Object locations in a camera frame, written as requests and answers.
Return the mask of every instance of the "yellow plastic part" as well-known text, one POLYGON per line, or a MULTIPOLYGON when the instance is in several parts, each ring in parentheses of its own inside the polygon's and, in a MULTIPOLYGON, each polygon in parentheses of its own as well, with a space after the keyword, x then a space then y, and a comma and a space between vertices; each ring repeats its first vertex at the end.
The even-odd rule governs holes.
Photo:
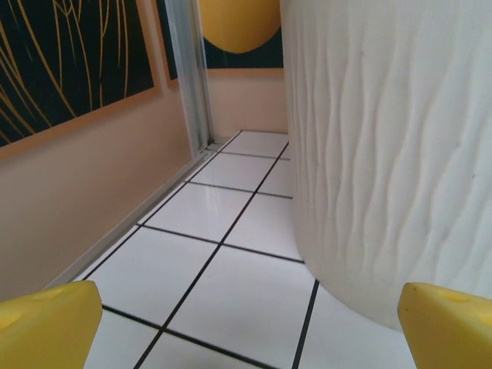
POLYGON ((407 283, 398 317, 418 369, 492 368, 492 300, 407 283))
POLYGON ((101 316, 90 281, 0 303, 0 368, 82 369, 101 316))

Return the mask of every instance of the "baseboard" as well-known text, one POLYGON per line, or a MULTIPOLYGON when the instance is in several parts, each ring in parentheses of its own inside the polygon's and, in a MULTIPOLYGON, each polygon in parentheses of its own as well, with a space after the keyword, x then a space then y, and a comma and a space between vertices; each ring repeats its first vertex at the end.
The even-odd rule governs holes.
POLYGON ((178 173, 171 177, 169 181, 164 183, 156 192, 149 196, 144 202, 142 202, 135 210, 128 214, 118 225, 111 229, 105 236, 103 236, 98 242, 90 247, 80 258, 74 261, 68 268, 66 268, 59 276, 53 281, 48 283, 45 288, 51 288, 59 286, 60 284, 68 283, 73 278, 89 266, 99 255, 103 254, 108 248, 110 248, 119 238, 128 232, 133 227, 138 219, 145 215, 145 213, 158 204, 162 198, 164 198, 169 192, 171 192, 184 178, 188 172, 201 164, 206 158, 211 156, 207 152, 200 153, 195 159, 185 165, 178 173))

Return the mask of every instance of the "black and gold artwork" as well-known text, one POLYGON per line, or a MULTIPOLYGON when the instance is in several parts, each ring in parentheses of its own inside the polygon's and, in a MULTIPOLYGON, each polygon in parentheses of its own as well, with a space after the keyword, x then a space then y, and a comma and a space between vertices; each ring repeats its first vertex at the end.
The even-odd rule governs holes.
POLYGON ((283 68, 279 0, 200 0, 208 68, 283 68))
POLYGON ((0 147, 154 87, 137 1, 0 1, 0 147))
POLYGON ((178 78, 178 70, 176 69, 175 52, 172 49, 171 29, 169 27, 168 10, 166 9, 166 3, 164 0, 156 0, 157 9, 159 15, 159 21, 161 23, 162 39, 164 40, 164 50, 167 60, 167 75, 170 81, 174 81, 178 78))

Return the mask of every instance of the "white textured cylinder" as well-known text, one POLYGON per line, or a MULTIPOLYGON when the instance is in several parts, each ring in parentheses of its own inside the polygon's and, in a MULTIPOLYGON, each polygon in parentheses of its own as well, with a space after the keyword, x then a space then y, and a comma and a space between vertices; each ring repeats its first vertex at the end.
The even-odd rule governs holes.
POLYGON ((294 222, 335 297, 492 298, 492 1, 283 0, 294 222))

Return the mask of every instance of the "white tile floor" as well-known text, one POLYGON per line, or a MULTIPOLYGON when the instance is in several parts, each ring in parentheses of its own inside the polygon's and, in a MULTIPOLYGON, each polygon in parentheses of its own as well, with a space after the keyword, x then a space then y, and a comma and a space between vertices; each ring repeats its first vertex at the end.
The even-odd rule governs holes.
POLYGON ((242 132, 79 278, 104 314, 86 369, 414 368, 330 296, 292 231, 286 135, 242 132))

